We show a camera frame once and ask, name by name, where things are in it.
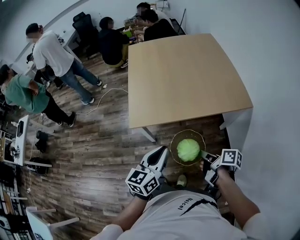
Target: wooden floor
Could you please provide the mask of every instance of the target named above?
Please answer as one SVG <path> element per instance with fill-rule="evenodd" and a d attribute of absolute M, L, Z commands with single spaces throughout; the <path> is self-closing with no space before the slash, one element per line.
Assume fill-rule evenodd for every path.
<path fill-rule="evenodd" d="M 109 68 L 101 56 L 85 61 L 84 65 L 99 76 L 107 88 L 91 86 L 81 79 L 84 87 L 96 98 L 92 105 L 83 106 L 78 95 L 70 88 L 57 90 L 51 86 L 49 91 L 66 112 L 87 113 L 97 107 L 101 96 L 109 89 L 128 89 L 126 69 Z M 25 114 L 20 110 L 15 112 L 15 116 Z M 224 131 L 219 130 L 222 120 L 222 116 L 218 115 L 150 127 L 157 138 L 156 143 L 151 143 L 137 130 L 128 128 L 127 93 L 112 90 L 104 96 L 97 110 L 88 115 L 78 115 L 73 128 L 66 125 L 58 127 L 58 136 L 49 138 L 45 154 L 40 154 L 34 147 L 32 156 L 49 159 L 53 168 L 46 176 L 31 174 L 30 194 L 26 192 L 30 184 L 29 172 L 25 167 L 22 168 L 21 193 L 29 198 L 25 204 L 41 209 L 57 209 L 58 213 L 46 217 L 50 223 L 80 217 L 80 222 L 57 231 L 57 239 L 89 239 L 109 224 L 132 199 L 125 178 L 145 153 L 159 145 L 169 146 L 177 132 L 192 129 L 203 135 L 208 152 L 220 154 L 222 148 L 228 147 Z M 54 125 L 45 117 L 44 124 Z M 28 159 L 30 151 L 31 143 L 28 142 Z M 188 186 L 204 187 L 198 165 L 182 167 L 170 157 L 164 171 L 166 178 L 174 183 L 181 173 L 187 173 Z M 226 211 L 224 202 L 218 204 Z"/>

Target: white t-shirt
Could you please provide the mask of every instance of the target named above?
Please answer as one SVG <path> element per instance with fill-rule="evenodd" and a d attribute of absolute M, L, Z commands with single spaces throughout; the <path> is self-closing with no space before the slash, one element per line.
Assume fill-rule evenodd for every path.
<path fill-rule="evenodd" d="M 47 64 L 52 67 L 57 77 L 66 74 L 74 61 L 74 57 L 60 45 L 53 31 L 45 32 L 37 41 L 33 58 L 37 69 L 42 69 Z"/>
<path fill-rule="evenodd" d="M 173 24 L 171 22 L 171 19 L 162 11 L 159 11 L 159 10 L 155 10 L 156 14 L 158 15 L 158 20 L 161 20 L 161 19 L 166 19 L 170 25 L 173 27 Z"/>
<path fill-rule="evenodd" d="M 202 194 L 174 191 L 148 202 L 144 213 L 128 231 L 108 225 L 91 240 L 265 240 L 265 219 L 254 215 L 243 230 L 224 219 L 216 202 Z"/>

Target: black chair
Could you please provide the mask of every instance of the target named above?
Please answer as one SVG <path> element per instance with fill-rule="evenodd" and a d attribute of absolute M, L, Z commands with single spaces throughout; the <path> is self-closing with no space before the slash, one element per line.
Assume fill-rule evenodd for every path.
<path fill-rule="evenodd" d="M 81 39 L 79 46 L 86 49 L 87 58 L 98 53 L 98 30 L 92 24 L 90 14 L 81 12 L 73 18 L 75 22 L 72 24 Z"/>

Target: dark hair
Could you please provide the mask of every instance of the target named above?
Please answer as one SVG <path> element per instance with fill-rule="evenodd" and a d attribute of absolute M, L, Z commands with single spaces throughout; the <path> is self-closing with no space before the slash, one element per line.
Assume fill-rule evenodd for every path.
<path fill-rule="evenodd" d="M 101 19 L 99 26 L 101 29 L 108 29 L 108 24 L 113 22 L 113 19 L 111 17 L 104 17 Z"/>
<path fill-rule="evenodd" d="M 139 5 L 136 6 L 136 8 L 146 8 L 151 9 L 151 5 L 147 2 L 141 2 Z"/>
<path fill-rule="evenodd" d="M 8 71 L 10 70 L 9 66 L 4 64 L 0 68 L 0 85 L 2 85 L 8 78 Z"/>
<path fill-rule="evenodd" d="M 30 24 L 27 29 L 26 29 L 26 35 L 30 34 L 30 33 L 35 33 L 39 31 L 39 27 L 37 23 L 32 23 Z"/>
<path fill-rule="evenodd" d="M 28 54 L 28 56 L 27 56 L 27 58 L 26 58 L 26 59 L 27 59 L 27 62 L 26 62 L 27 64 L 31 61 L 31 60 L 30 60 L 31 57 L 32 57 L 32 53 L 31 53 L 31 54 Z"/>
<path fill-rule="evenodd" d="M 151 23 L 155 23 L 158 21 L 158 15 L 154 10 L 151 9 L 147 9 L 146 11 L 144 11 L 141 15 L 141 18 L 146 21 L 148 20 Z"/>

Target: cabbage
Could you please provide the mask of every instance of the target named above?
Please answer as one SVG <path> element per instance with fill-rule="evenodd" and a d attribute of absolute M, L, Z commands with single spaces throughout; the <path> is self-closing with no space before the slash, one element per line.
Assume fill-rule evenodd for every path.
<path fill-rule="evenodd" d="M 193 161 L 200 152 L 200 146 L 194 139 L 184 139 L 178 144 L 177 152 L 182 161 Z"/>

